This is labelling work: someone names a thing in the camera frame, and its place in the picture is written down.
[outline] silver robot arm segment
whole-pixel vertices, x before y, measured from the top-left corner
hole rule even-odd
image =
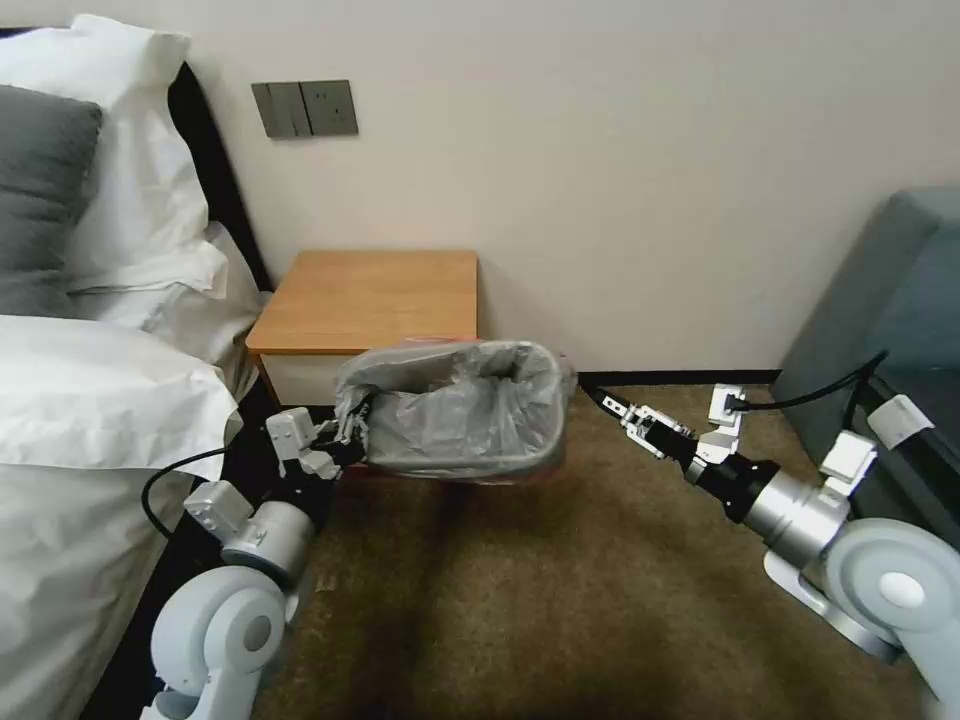
[[[184,501],[222,545],[226,566],[187,582],[161,610],[150,653],[165,688],[141,720],[250,717],[261,677],[313,590],[307,549],[334,482],[366,456],[369,410],[368,399],[342,427],[315,426],[306,408],[269,418],[280,480],[256,510],[225,480],[200,485]]]
[[[616,418],[627,437],[657,458],[679,463],[684,477],[716,497],[727,517],[768,546],[767,575],[865,652],[891,663],[906,651],[938,701],[938,712],[960,717],[960,555],[913,525],[880,518],[848,520],[849,498],[877,456],[874,444],[843,431],[811,485],[770,461],[740,455],[742,412],[731,398],[743,389],[717,385],[710,403],[712,432],[699,439],[648,406],[602,389],[588,391]],[[822,563],[823,589],[805,575]]]

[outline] wall switch panel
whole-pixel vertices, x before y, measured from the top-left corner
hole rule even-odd
[[[314,135],[358,135],[349,80],[300,83]]]
[[[255,83],[252,88],[269,137],[359,134],[349,80]]]

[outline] garbage bag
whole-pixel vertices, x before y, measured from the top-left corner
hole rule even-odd
[[[373,394],[367,463],[411,477],[515,482],[562,457],[576,374],[525,341],[371,350],[337,376],[337,419]]]

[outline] gray sofa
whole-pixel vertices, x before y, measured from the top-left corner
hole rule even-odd
[[[937,452],[960,457],[960,187],[899,192],[877,210],[790,350],[773,394],[783,400],[826,385],[882,349],[890,355],[878,380],[934,421]],[[786,410],[815,462],[840,431],[850,395]],[[854,413],[854,429],[868,433],[862,415]],[[960,507],[931,482],[943,478],[907,472],[895,453],[884,452],[879,465],[883,480],[868,478],[858,492],[864,514],[918,522],[960,543],[960,523],[945,520],[960,518]]]

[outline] bedside table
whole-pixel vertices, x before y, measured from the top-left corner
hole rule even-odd
[[[280,404],[332,405],[351,356],[476,335],[475,252],[319,251],[297,256],[247,349]]]

